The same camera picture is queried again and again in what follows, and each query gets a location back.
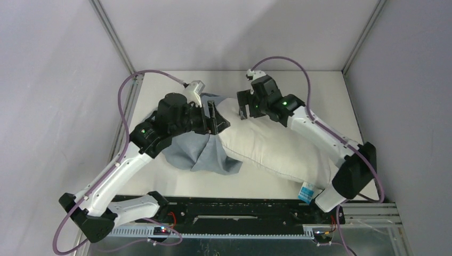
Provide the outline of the white pillow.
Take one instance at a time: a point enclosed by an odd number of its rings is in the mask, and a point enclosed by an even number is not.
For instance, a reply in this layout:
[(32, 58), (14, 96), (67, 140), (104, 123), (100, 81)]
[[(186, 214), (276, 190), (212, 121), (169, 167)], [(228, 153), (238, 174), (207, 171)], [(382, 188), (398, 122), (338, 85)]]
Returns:
[(300, 199), (311, 203), (329, 184), (327, 155), (268, 116), (240, 119), (235, 99), (217, 105), (230, 127), (219, 134), (226, 155), (242, 163), (230, 197)]

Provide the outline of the grey-blue pillowcase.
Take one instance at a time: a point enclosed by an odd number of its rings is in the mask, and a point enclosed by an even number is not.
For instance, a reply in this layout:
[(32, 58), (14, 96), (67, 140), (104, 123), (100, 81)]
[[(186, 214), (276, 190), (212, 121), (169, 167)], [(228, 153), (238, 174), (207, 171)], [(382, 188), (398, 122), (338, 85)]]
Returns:
[[(208, 101), (217, 103), (224, 101), (224, 97), (214, 94), (202, 94), (201, 101), (207, 119), (209, 118)], [(242, 166), (242, 161), (229, 157), (223, 148), (219, 134), (213, 135), (208, 129), (207, 134), (188, 132), (180, 135), (170, 135), (161, 130), (155, 123), (157, 108), (147, 117), (147, 121), (159, 135), (150, 138), (150, 145), (144, 147), (145, 153), (155, 158), (162, 153), (172, 166), (189, 170), (211, 171), (220, 175), (237, 174)]]

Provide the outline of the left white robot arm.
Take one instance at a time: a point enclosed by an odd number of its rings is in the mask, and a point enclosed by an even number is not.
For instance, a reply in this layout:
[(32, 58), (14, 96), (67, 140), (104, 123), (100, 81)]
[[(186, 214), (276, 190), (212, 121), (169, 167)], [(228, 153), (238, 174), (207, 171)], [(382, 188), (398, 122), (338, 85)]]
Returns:
[(208, 101), (209, 114), (205, 114), (200, 97), (205, 87), (202, 81), (184, 87), (183, 93), (169, 93), (159, 101), (150, 117), (129, 134), (125, 151), (85, 189), (60, 197), (60, 205), (91, 243), (103, 240), (114, 228), (128, 222), (166, 220), (169, 202), (156, 191), (126, 201), (113, 199), (131, 177), (172, 144), (173, 138), (190, 132), (217, 135), (230, 126), (214, 101)]

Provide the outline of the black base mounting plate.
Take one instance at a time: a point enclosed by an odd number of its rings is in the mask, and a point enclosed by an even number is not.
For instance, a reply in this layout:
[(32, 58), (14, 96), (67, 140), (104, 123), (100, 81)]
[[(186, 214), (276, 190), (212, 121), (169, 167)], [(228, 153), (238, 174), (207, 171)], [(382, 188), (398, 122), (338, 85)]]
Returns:
[(323, 212), (299, 199), (167, 197), (153, 220), (180, 231), (281, 230), (293, 233), (308, 226), (344, 224), (343, 210)]

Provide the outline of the aluminium frame post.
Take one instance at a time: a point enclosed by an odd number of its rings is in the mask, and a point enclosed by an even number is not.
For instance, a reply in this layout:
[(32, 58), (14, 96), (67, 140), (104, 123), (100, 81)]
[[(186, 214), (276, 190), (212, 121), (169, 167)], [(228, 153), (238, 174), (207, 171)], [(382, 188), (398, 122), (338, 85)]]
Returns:
[(351, 68), (351, 66), (353, 65), (353, 62), (355, 60), (355, 58), (357, 57), (358, 53), (360, 52), (360, 49), (362, 48), (362, 46), (364, 45), (367, 37), (370, 35), (373, 27), (375, 26), (375, 24), (377, 23), (379, 17), (381, 16), (381, 13), (383, 12), (386, 4), (387, 4), (387, 0), (378, 0), (376, 5), (374, 6), (369, 18), (367, 19), (367, 21), (365, 22), (365, 25), (362, 29), (362, 31), (360, 32), (358, 39), (356, 40), (350, 54), (348, 55), (345, 64), (341, 70), (343, 76), (347, 77), (349, 70)]
[(100, 0), (89, 0), (89, 2), (92, 5), (94, 12), (98, 16), (100, 24), (104, 28), (107, 36), (109, 37), (113, 47), (115, 48), (121, 62), (125, 66), (126, 70), (130, 74), (136, 72), (136, 69), (134, 68), (134, 66), (132, 64), (132, 61), (127, 54), (126, 48), (124, 47), (123, 43), (121, 42), (121, 39), (119, 38), (119, 35), (115, 30), (114, 24), (112, 23), (111, 19), (109, 18), (102, 2)]

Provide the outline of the right aluminium frame post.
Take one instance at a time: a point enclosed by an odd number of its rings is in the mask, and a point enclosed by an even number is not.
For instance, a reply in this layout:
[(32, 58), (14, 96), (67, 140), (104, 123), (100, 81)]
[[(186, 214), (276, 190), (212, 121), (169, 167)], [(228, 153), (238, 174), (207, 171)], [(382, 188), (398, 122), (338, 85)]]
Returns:
[(387, 0), (378, 0), (376, 5), (374, 6), (369, 18), (367, 19), (367, 21), (365, 22), (365, 25), (362, 29), (362, 31), (360, 32), (358, 39), (356, 40), (350, 54), (348, 55), (345, 64), (341, 70), (343, 76), (347, 77), (349, 70), (351, 68), (351, 66), (353, 65), (353, 62), (355, 60), (355, 58), (357, 57), (358, 53), (360, 52), (360, 49), (362, 48), (362, 46), (364, 45), (367, 37), (370, 35), (373, 27), (375, 26), (375, 24), (377, 23), (379, 17), (381, 16), (381, 13), (383, 12), (386, 4), (387, 4)]

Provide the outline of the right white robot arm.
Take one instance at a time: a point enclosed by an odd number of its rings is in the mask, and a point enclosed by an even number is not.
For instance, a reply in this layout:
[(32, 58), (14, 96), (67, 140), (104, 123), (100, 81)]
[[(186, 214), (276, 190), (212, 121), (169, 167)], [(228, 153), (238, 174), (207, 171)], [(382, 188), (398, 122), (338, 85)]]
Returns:
[(268, 116), (323, 150), (338, 168), (332, 183), (314, 198), (313, 221), (323, 223), (341, 203), (355, 198), (376, 178), (376, 148), (363, 145), (335, 131), (314, 115), (307, 103), (293, 94), (283, 96), (276, 81), (261, 70), (248, 70), (251, 87), (237, 92), (242, 120)]

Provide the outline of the aluminium base frame rails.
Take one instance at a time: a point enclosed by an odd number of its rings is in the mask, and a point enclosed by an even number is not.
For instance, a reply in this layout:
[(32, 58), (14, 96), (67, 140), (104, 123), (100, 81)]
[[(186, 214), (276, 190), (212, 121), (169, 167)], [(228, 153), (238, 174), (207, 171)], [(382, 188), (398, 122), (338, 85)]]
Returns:
[[(201, 80), (207, 86), (204, 92), (235, 97), (236, 91), (243, 90), (249, 85), (242, 71), (169, 71), (177, 78), (189, 82)], [(285, 94), (292, 93), (305, 100), (308, 86), (305, 76), (301, 71), (270, 71), (270, 76), (276, 79), (277, 85)], [(349, 99), (345, 81), (339, 71), (309, 71), (311, 81), (311, 108), (314, 113), (328, 124), (334, 125), (339, 132), (361, 141), (357, 122), (354, 118), (351, 101)], [(131, 128), (134, 128), (140, 118), (156, 106), (157, 101), (165, 94), (181, 91), (181, 86), (176, 85), (167, 78), (157, 74), (146, 74), (137, 96), (138, 101), (133, 114), (128, 117)], [(234, 175), (220, 175), (208, 171), (189, 172), (170, 166), (163, 156), (158, 156), (141, 171), (138, 172), (114, 198), (115, 201), (125, 201), (137, 198), (145, 192), (157, 190), (167, 197), (205, 197), (205, 198), (239, 198), (230, 197), (233, 192), (233, 184), (238, 182)], [(399, 217), (395, 203), (371, 204), (364, 201), (347, 203), (343, 210), (345, 223), (340, 225), (346, 244), (357, 255), (411, 255), (408, 252), (403, 237), (402, 221)], [(122, 226), (159, 226), (145, 220), (136, 220)], [(323, 232), (330, 228), (308, 226), (314, 231)], [(131, 240), (126, 237), (107, 237), (96, 245), (107, 248), (107, 242), (114, 239)], [(183, 238), (185, 246), (189, 242), (201, 240), (203, 243), (233, 241), (252, 242), (257, 244), (258, 239), (213, 239), (213, 238)], [(293, 244), (282, 242), (295, 239), (262, 239), (272, 244), (281, 246)]]

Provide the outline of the left aluminium frame post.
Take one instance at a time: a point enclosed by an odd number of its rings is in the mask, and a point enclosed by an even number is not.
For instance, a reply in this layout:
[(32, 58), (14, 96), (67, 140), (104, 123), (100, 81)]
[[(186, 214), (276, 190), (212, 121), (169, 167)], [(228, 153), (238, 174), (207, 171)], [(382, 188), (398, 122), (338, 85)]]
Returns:
[(125, 66), (126, 70), (130, 74), (136, 72), (136, 69), (134, 68), (134, 66), (132, 64), (132, 61), (127, 54), (126, 48), (124, 47), (123, 43), (121, 42), (121, 39), (119, 38), (119, 35), (115, 30), (114, 24), (112, 23), (111, 19), (109, 18), (102, 2), (100, 0), (89, 0), (89, 2), (92, 5), (94, 12), (98, 16), (100, 24), (104, 28), (107, 36), (109, 37), (113, 47), (115, 48), (121, 62)]

